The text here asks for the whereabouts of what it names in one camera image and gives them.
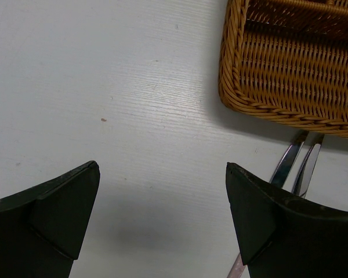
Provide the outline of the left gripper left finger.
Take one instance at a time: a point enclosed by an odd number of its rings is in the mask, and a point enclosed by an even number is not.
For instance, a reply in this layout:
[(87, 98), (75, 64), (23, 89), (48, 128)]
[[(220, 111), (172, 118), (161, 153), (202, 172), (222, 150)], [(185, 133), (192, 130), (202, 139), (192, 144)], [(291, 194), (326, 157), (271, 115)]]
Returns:
[(89, 161), (0, 199), (0, 277), (69, 277), (99, 182)]

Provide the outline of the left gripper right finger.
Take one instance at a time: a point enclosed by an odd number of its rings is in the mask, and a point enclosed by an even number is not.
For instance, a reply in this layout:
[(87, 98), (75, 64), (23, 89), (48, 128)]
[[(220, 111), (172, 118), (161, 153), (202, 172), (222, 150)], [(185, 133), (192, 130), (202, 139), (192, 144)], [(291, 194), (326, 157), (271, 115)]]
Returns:
[(348, 277), (348, 212), (261, 180), (235, 163), (226, 189), (251, 277)]

